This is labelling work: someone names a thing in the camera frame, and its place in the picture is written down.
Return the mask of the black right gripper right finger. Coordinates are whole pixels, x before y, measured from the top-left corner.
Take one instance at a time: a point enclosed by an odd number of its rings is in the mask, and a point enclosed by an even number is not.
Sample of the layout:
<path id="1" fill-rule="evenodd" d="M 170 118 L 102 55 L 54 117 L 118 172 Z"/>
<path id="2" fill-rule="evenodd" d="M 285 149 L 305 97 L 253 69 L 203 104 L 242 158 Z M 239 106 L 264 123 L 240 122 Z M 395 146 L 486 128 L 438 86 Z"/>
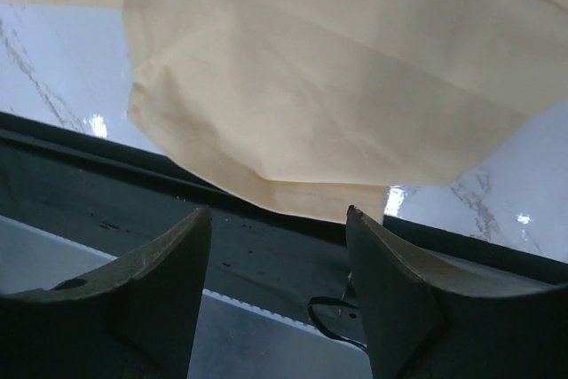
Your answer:
<path id="1" fill-rule="evenodd" d="M 566 377 L 566 264 L 353 207 L 345 232 L 374 377 Z"/>

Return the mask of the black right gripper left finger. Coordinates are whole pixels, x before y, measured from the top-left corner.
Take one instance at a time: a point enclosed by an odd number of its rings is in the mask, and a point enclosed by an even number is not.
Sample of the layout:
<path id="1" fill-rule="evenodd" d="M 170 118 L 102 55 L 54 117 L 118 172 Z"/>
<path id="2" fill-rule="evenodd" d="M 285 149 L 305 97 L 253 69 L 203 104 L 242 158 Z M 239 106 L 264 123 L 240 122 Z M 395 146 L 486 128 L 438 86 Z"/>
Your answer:
<path id="1" fill-rule="evenodd" d="M 1 298 L 3 378 L 185 378 L 211 211 L 51 289 Z"/>

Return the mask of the yellow t shirt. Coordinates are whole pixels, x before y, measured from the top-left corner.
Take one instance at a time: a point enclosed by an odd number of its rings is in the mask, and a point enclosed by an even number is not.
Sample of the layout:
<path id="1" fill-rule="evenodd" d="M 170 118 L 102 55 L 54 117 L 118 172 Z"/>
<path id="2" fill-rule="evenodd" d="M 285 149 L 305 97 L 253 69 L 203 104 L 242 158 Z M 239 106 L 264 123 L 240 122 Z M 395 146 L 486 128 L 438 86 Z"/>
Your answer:
<path id="1" fill-rule="evenodd" d="M 3 0 L 116 8 L 130 120 L 259 207 L 382 216 L 567 97 L 567 0 Z"/>

